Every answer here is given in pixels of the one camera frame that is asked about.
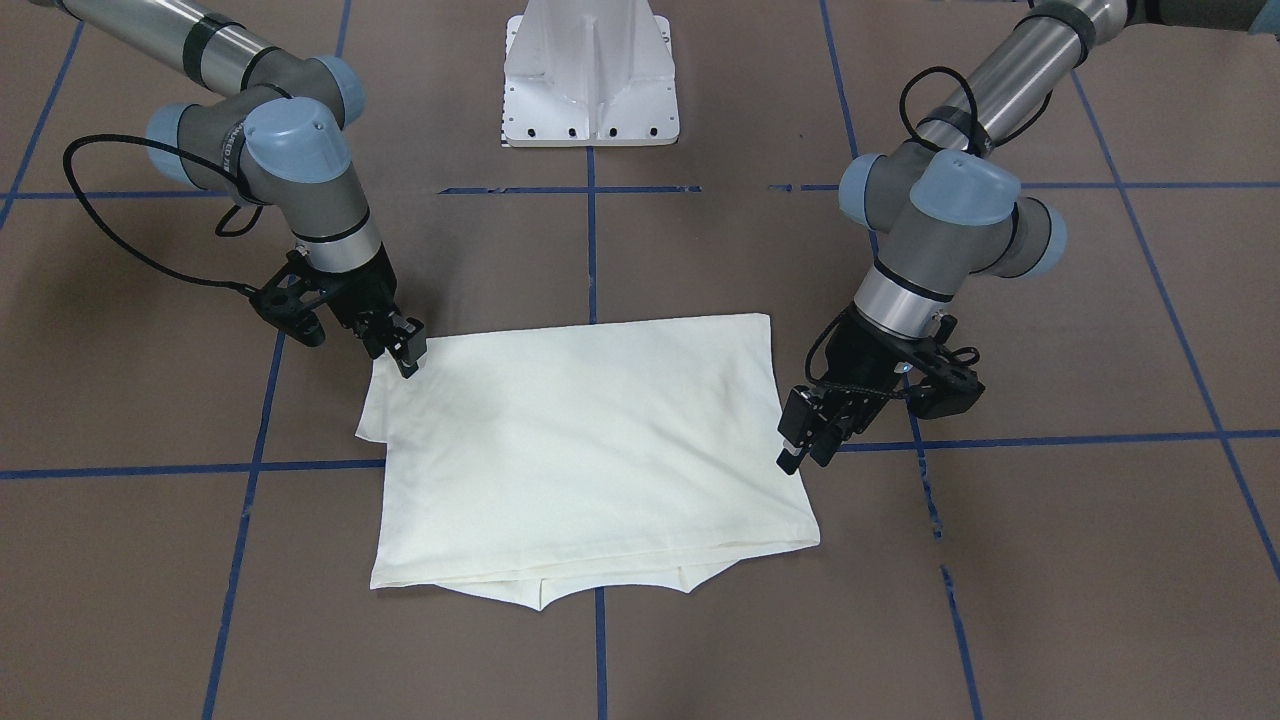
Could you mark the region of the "right robot arm grey silver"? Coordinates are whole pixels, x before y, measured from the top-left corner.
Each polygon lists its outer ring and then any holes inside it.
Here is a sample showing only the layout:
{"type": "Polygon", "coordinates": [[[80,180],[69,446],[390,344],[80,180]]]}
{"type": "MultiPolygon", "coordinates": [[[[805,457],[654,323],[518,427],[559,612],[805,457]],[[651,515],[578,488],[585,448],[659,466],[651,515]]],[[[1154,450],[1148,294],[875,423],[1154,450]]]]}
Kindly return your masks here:
{"type": "Polygon", "coordinates": [[[355,168],[346,128],[365,109],[364,86],[337,56],[298,58],[192,1],[58,1],[55,8],[216,94],[210,106],[159,109],[143,137],[95,135],[92,143],[147,149],[166,177],[225,191],[234,209],[278,208],[293,234],[285,265],[265,284],[219,281],[269,324],[316,347],[329,307],[370,357],[389,355],[403,377],[426,348],[421,322],[396,304],[397,279],[355,168]]]}

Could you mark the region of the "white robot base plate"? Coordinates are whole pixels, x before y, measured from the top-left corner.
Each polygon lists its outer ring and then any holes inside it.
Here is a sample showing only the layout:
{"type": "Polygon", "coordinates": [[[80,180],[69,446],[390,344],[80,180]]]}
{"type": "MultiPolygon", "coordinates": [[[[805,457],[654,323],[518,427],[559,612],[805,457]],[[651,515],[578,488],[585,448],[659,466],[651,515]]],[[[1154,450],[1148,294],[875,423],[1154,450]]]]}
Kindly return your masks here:
{"type": "Polygon", "coordinates": [[[671,24],[650,3],[530,1],[506,22],[504,41],[504,146],[678,141],[671,24]]]}

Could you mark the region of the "left robot arm grey silver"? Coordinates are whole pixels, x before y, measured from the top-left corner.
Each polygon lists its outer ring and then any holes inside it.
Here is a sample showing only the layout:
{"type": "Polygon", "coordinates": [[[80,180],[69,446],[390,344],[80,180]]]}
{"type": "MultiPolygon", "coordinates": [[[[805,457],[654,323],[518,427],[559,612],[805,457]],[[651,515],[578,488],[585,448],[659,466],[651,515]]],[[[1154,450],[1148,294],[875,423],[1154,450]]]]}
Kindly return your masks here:
{"type": "Polygon", "coordinates": [[[852,301],[814,343],[822,375],[791,389],[778,466],[829,464],[890,402],[922,420],[966,413],[983,395],[972,347],[948,348],[948,309],[970,275],[1020,278],[1064,255],[1061,214],[1021,191],[991,154],[1029,128],[1055,86],[1132,26],[1277,32],[1275,1],[1038,1],[970,74],[932,67],[957,90],[919,120],[899,102],[908,137],[855,158],[841,211],[882,241],[852,301]]]}

